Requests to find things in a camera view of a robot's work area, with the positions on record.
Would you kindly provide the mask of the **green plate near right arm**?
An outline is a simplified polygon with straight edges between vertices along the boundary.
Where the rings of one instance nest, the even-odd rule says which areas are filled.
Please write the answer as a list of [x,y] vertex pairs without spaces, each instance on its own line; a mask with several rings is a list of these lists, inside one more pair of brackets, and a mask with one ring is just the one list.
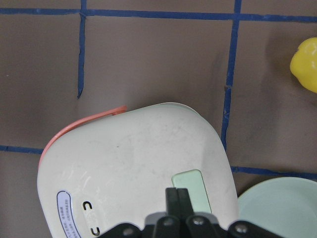
[[317,236],[317,183],[305,178],[273,178],[238,198],[239,218],[284,238]]

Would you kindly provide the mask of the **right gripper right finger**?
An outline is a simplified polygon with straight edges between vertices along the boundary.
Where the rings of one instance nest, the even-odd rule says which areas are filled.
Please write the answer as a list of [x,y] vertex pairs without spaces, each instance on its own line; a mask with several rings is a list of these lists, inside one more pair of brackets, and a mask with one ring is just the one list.
[[238,220],[223,229],[207,215],[194,213],[188,189],[178,188],[180,210],[192,238],[278,238],[279,235],[253,223]]

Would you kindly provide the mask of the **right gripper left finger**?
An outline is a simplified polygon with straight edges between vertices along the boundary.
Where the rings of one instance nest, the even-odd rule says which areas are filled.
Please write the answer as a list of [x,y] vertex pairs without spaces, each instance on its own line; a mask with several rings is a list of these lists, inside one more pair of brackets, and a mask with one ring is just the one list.
[[101,238],[176,238],[178,237],[177,189],[165,190],[166,211],[153,213],[147,217],[144,229],[132,223],[120,223],[106,231]]

